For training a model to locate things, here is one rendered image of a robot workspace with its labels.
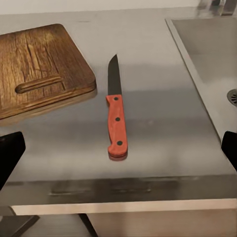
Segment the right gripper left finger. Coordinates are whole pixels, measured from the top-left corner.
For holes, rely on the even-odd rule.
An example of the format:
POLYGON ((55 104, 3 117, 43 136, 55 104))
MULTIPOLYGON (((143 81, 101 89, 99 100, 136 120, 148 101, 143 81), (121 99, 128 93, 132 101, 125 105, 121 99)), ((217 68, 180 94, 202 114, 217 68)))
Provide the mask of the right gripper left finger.
POLYGON ((0 137, 0 190, 26 149, 21 131, 0 137))

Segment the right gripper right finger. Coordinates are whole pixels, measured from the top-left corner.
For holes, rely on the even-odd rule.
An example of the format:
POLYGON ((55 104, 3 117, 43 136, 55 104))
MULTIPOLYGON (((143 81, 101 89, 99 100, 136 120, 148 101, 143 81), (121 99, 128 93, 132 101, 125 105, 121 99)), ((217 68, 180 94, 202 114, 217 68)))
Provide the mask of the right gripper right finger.
POLYGON ((226 131, 221 148, 237 171, 237 133, 226 131))

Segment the cutting board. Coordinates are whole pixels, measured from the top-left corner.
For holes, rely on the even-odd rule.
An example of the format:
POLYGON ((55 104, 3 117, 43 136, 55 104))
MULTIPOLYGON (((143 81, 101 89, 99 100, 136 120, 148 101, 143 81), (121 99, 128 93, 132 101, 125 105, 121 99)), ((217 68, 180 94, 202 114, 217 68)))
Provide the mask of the cutting board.
POLYGON ((0 35, 0 119, 95 88, 95 74, 62 24, 0 35))

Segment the parer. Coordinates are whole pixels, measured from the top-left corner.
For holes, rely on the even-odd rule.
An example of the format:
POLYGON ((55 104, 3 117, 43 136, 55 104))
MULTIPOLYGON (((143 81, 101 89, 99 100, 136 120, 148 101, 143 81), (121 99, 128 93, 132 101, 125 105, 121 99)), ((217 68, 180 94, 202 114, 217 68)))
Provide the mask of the parer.
POLYGON ((108 147, 108 153, 113 157, 122 157, 126 155, 128 145, 117 55, 110 60, 108 66, 106 101, 109 104, 108 131, 112 143, 108 147))

